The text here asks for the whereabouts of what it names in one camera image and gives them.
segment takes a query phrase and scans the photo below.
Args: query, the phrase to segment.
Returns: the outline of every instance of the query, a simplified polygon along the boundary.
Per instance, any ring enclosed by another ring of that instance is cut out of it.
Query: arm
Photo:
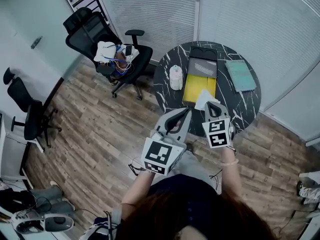
[[[133,213],[135,211],[135,205],[147,196],[155,175],[154,172],[141,171],[139,173],[133,185],[129,188],[121,201],[123,220]]]
[[[235,160],[234,151],[228,147],[223,147],[222,163],[232,163]],[[237,163],[222,168],[222,192],[227,192],[238,198],[242,197],[241,179]]]

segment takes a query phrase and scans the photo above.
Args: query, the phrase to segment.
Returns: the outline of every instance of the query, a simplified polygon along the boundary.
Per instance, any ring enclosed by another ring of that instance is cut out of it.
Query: wrist bracelet
[[[233,162],[221,162],[220,166],[222,166],[222,167],[233,166],[233,165],[235,165],[237,163],[239,163],[239,159],[238,158],[236,160],[234,160]]]

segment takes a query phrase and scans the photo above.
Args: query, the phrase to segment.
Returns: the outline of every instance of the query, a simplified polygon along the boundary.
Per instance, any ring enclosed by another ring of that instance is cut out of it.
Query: door handle
[[[36,48],[36,46],[39,44],[40,40],[42,39],[42,35],[39,36],[36,40],[34,40],[34,42],[31,44],[31,49],[33,50],[34,48]]]

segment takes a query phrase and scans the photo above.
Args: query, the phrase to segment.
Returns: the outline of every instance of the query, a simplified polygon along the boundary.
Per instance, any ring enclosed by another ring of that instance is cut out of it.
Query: brown hair
[[[186,202],[185,197],[169,192],[148,196],[120,224],[116,240],[175,240],[185,226]],[[214,239],[276,239],[264,220],[228,193],[218,196],[213,207]]]

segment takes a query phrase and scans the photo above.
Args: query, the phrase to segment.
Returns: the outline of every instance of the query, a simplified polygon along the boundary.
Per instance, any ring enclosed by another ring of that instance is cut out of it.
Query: teal book
[[[246,62],[243,59],[226,60],[225,66],[237,92],[251,91],[257,87]]]

